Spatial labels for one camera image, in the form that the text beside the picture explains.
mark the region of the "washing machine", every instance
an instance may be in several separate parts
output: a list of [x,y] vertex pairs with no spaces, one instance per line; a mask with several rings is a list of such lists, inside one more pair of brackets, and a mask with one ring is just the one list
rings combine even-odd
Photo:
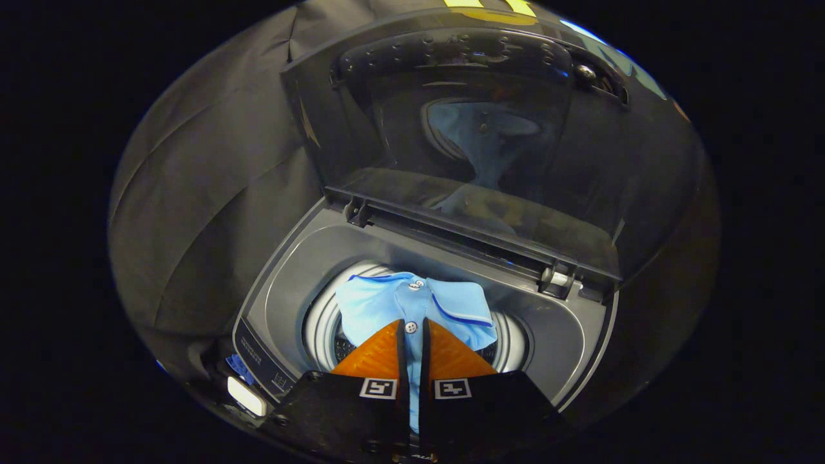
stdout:
[[[158,100],[115,179],[115,279],[158,363],[310,460],[475,462],[567,437],[667,365],[714,280],[713,176],[672,96],[536,5],[419,3],[259,23]],[[468,384],[497,391],[476,405],[553,426],[525,412],[452,454],[359,435],[390,416],[337,396],[356,347],[336,289],[395,272],[481,286],[497,339],[478,355],[504,383]],[[520,427],[531,441],[493,443]]]

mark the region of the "transparent lid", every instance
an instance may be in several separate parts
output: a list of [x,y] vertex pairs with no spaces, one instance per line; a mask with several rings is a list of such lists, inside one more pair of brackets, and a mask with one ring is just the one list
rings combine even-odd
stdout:
[[[490,28],[345,45],[285,72],[324,186],[616,279],[656,253],[693,194],[689,122],[592,57],[606,86],[582,86],[570,47]],[[332,70],[321,89],[318,69]]]

